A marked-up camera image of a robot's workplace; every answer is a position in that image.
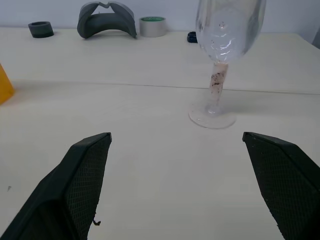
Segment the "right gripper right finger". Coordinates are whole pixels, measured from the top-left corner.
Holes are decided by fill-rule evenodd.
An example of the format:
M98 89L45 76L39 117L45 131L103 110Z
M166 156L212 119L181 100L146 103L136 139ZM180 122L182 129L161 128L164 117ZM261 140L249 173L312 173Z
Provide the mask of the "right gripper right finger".
M244 132L260 193L286 240L320 238L320 168L297 145Z

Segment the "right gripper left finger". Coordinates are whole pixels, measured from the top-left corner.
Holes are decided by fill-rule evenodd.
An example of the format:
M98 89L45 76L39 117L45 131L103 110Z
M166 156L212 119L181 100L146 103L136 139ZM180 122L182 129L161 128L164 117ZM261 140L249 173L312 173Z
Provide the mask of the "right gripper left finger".
M86 240L95 221L108 151L109 132L73 144L36 186L0 237L2 240Z

